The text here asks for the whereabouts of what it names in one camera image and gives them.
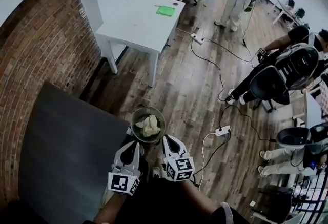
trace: glove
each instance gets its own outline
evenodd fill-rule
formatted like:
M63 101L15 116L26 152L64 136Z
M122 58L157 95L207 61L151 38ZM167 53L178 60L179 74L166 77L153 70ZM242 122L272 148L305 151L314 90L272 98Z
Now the glove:
M269 52L266 52L264 48L260 48L257 53L258 62L261 63L265 58L270 55Z

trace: floor outlet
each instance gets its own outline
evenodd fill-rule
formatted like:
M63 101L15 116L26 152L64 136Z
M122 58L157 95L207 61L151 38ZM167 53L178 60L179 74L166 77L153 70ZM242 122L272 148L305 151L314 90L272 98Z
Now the floor outlet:
M223 136L223 135L228 134L230 132L231 132L230 126L226 126L226 127L216 129L215 130L215 135L216 136Z
M195 40L196 42L198 42L199 44L203 44L203 42L204 41L202 41L201 39L202 38L200 38L200 36L197 36L197 34L195 34L195 33L193 33L192 35L191 35L191 38L193 39L193 40Z

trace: wooden floor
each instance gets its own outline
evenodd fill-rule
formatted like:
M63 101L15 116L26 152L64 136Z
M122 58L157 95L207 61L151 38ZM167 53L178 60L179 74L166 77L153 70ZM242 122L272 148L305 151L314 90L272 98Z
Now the wooden floor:
M202 15L206 4L201 1L194 7L191 0L185 1L187 4L178 28L191 32L195 29L194 24ZM213 24L214 20L222 15L225 2L226 0L215 1L215 11L202 20L198 33L250 60L247 49L241 44L250 13L243 14L241 26L234 33L228 28L219 28ZM271 6L267 5L265 0L258 1L254 9L245 36L252 55L260 47L286 34L282 24L272 25L274 17L267 15ZM225 99L228 90L236 87L252 69L250 63L237 59L214 43L206 41L200 46L192 43L187 33L177 31L174 45L166 46L158 60L154 88L148 87L147 54L128 49L118 64L117 75L112 75L108 66L102 69L96 83L98 90L92 91L90 102L127 121L130 121L139 104L157 108L165 117L166 133L185 143L198 170L203 163L203 138L219 128L221 113L227 105L217 99L222 90L220 71L213 64L197 58L191 51L191 44L197 54L214 61L220 67L224 85L220 98ZM252 118L252 123L262 138L275 138L279 130L291 125L291 121L287 119L290 116L289 110L277 110L267 114L263 107L253 111L253 104L237 106L243 114ZM201 191L215 202L226 201L252 222L249 203L259 200L258 188L279 181L278 178L272 177L261 179L256 170L261 164L259 151L274 149L275 145L260 141L251 128L250 119L241 116L236 108L226 110L221 125L230 125L231 139L216 152L204 169ZM224 139L215 136L207 138L204 147L206 161L223 141Z

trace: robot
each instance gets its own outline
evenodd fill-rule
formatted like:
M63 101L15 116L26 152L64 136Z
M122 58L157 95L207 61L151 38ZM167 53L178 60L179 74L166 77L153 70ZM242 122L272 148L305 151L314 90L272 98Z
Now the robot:
M184 143L169 135L165 135L161 141L165 156L163 168L168 179L171 181L190 179L195 166ZM108 189L133 196L142 177L139 167L143 155L144 148L137 141L132 141L120 148L115 154L112 172L108 173Z

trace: sneaker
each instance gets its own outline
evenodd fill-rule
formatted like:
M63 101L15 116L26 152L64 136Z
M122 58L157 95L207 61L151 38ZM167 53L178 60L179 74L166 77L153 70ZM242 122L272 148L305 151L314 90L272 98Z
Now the sneaker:
M232 105L235 101L236 101L236 99L234 99L233 97L232 97L232 92L234 91L235 89L234 88L232 88L232 89L230 89L229 90L229 92L228 92L228 97L226 98L226 102L228 103L228 105Z
M257 167L257 171L260 173L260 176L261 176L261 177L266 177L266 176L263 176L263 174L262 174L263 169L264 169L264 167L262 167L262 166L258 166L258 167Z
M230 30L231 30L232 32L236 32L236 31L238 30L238 26L232 26L232 27L230 28Z
M227 27L227 24L223 23L221 20L215 21L214 24L217 25L217 26Z
M265 151L261 150L260 153L259 153L260 157L263 158L264 162L269 162L270 159L265 159L264 156L265 156Z
M241 97L239 98L239 102L240 102L242 105L245 105L245 104L246 104L246 102L245 102L245 100L244 100L244 95L245 95L245 94L242 94Z

